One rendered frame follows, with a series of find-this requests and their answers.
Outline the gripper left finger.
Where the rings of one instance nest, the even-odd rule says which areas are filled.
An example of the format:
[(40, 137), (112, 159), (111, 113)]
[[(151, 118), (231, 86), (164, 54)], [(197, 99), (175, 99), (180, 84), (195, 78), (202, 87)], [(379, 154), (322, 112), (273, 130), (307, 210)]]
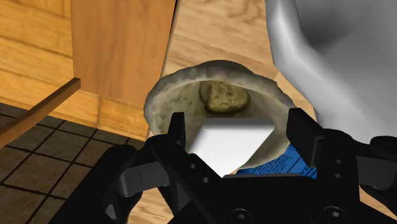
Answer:
[(185, 152), (185, 140), (185, 116), (177, 112), (168, 132), (149, 138), (142, 149), (110, 147), (48, 224), (127, 224), (143, 192), (153, 188), (174, 215), (168, 224), (221, 224), (214, 198), (221, 178)]

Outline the brown wooden bar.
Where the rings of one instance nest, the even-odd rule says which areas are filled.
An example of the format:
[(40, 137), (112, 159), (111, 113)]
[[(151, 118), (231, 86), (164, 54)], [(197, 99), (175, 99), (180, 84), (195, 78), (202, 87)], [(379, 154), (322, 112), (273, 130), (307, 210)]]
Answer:
[(34, 127), (80, 88), (81, 80), (73, 78), (20, 117), (0, 127), (0, 149)]

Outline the brown lumpy potato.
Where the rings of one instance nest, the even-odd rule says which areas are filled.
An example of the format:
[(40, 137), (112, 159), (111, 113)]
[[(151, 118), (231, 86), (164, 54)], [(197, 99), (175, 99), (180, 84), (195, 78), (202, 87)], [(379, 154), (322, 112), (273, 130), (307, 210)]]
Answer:
[(224, 81), (203, 81), (199, 93), (205, 109), (210, 113), (236, 113), (250, 102), (247, 89)]

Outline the large white rounded vessel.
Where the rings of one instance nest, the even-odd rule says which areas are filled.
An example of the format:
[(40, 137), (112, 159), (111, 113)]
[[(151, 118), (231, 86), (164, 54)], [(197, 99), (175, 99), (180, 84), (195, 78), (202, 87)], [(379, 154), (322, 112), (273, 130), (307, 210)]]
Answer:
[(397, 0), (265, 0), (272, 60), (324, 128), (397, 137)]

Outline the blue printed book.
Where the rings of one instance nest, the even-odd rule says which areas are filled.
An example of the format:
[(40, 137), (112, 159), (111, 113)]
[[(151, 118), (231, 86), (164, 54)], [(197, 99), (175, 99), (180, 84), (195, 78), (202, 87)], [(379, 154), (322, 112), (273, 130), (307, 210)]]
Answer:
[(299, 155), (296, 149), (290, 144), (286, 152), (277, 159), (259, 165), (254, 168), (240, 169), (237, 174), (275, 174), (275, 173), (292, 173), (312, 179), (317, 178), (317, 169), (307, 167), (303, 158)]

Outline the white box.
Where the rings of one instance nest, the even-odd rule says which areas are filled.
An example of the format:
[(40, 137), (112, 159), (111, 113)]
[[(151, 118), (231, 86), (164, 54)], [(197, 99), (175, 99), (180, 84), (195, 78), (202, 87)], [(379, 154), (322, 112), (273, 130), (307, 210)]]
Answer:
[(187, 152), (223, 177), (244, 165), (274, 129), (268, 118), (208, 118)]

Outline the light wooden table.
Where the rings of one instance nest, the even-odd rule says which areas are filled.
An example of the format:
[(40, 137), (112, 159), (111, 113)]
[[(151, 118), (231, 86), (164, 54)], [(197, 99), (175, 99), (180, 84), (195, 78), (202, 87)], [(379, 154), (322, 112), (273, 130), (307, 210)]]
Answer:
[(265, 0), (182, 0), (161, 78), (211, 60), (242, 64), (269, 78), (316, 119), (310, 102), (279, 72), (272, 60)]

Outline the beige stone bowl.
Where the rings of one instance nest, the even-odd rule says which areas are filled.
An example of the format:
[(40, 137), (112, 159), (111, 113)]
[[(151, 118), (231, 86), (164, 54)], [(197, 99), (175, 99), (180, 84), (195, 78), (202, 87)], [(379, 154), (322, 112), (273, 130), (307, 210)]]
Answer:
[[(249, 104), (236, 113), (208, 112), (200, 99), (200, 83), (224, 81), (248, 90)], [(207, 118), (268, 118), (275, 129), (253, 156), (241, 167), (253, 168), (280, 157), (289, 146), (286, 137), (288, 111), (293, 101), (269, 78), (255, 74), (242, 64), (229, 60), (211, 60), (180, 69), (159, 79), (148, 93), (144, 118), (152, 133), (168, 131), (174, 112), (185, 115), (186, 147), (189, 148)]]

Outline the wooden cabinet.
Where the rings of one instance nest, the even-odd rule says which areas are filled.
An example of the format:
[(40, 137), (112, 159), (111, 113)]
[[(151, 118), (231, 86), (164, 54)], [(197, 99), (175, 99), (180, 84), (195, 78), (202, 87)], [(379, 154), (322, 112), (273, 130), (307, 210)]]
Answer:
[(81, 89), (143, 106), (162, 72), (175, 7), (176, 0), (71, 0)]

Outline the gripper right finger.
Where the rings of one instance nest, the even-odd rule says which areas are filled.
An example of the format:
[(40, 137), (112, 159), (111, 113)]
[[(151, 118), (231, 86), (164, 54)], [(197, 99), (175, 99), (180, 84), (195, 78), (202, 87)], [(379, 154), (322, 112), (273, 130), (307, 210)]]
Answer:
[(317, 170), (309, 182), (312, 221), (389, 221), (362, 203), (363, 190), (397, 216), (397, 137), (365, 144), (341, 130), (324, 129), (304, 110), (288, 112), (286, 135), (303, 161)]

